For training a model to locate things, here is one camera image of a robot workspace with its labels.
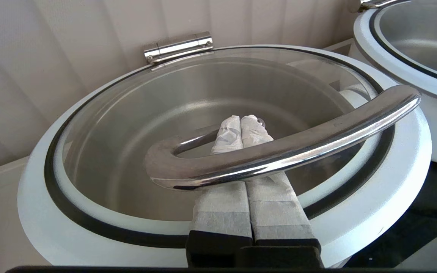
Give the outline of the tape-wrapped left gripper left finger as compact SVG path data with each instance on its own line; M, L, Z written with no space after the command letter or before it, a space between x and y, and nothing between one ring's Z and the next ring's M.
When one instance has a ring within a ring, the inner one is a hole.
M234 266L236 252L253 242L246 184L206 188L195 202L187 238L189 266Z

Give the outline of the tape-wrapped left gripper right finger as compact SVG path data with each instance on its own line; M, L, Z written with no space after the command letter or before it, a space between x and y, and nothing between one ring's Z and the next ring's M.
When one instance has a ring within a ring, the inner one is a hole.
M284 172L246 181L250 223L256 246L321 245Z

